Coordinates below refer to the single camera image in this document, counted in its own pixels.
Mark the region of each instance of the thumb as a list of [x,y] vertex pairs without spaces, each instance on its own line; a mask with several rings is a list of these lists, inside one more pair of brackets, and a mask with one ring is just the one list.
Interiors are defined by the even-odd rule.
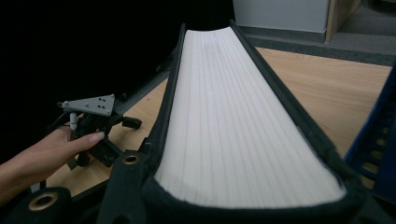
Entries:
[[91,147],[95,146],[104,137],[105,137],[105,133],[103,133],[103,132],[90,133],[90,134],[80,137],[79,139],[69,142],[67,147],[73,153],[78,153],[80,151],[88,150]]

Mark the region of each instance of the hand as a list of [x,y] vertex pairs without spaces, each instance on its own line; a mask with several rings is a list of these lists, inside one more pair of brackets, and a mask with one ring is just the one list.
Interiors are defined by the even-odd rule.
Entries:
[[80,151],[95,146],[104,136],[104,133],[91,133],[70,142],[70,128],[63,126],[1,164],[0,206],[31,185],[47,179]]

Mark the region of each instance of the wooden table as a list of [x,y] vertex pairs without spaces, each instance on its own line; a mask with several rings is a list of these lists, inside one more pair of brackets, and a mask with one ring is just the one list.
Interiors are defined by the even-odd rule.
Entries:
[[[391,67],[322,58],[273,49],[258,51],[344,157],[367,120]],[[167,79],[127,111],[142,120],[138,130],[114,126],[109,139],[121,150],[138,149],[158,116]],[[109,178],[111,168],[98,161],[70,170],[67,165],[47,180],[48,187],[81,193]]]

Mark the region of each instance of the white wall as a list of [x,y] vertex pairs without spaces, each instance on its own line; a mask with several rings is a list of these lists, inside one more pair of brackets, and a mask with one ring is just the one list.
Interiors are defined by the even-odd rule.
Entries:
[[325,33],[330,0],[233,0],[239,26]]

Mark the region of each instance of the black backdrop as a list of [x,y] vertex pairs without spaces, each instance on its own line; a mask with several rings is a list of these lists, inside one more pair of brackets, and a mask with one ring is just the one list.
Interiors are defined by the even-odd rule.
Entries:
[[57,102],[126,91],[152,76],[179,29],[213,30],[232,0],[2,0],[0,162],[46,134]]

